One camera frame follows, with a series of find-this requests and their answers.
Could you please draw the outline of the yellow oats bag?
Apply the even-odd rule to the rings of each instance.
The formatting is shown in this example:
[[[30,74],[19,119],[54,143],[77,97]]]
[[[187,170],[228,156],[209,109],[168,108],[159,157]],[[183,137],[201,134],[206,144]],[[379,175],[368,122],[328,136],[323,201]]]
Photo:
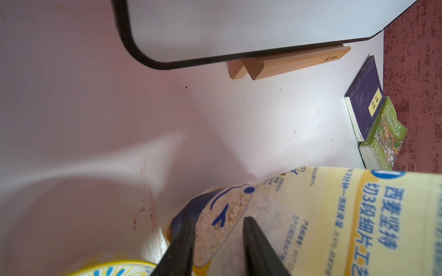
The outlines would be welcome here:
[[[194,273],[245,274],[242,228],[253,217],[293,276],[439,276],[442,177],[298,167],[203,193],[171,221],[196,221]]]

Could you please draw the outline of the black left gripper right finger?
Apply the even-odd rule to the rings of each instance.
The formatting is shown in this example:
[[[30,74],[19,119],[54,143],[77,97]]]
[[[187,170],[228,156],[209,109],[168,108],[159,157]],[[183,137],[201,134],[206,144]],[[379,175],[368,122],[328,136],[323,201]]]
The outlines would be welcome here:
[[[290,276],[253,217],[245,217],[243,243],[247,276]]]

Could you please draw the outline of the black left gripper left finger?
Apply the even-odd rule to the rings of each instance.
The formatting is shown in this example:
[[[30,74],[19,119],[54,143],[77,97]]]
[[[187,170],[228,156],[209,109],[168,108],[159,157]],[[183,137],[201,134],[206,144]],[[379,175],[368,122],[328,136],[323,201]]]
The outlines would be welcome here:
[[[152,276],[191,276],[195,251],[196,221],[185,220],[175,240],[151,273]]]

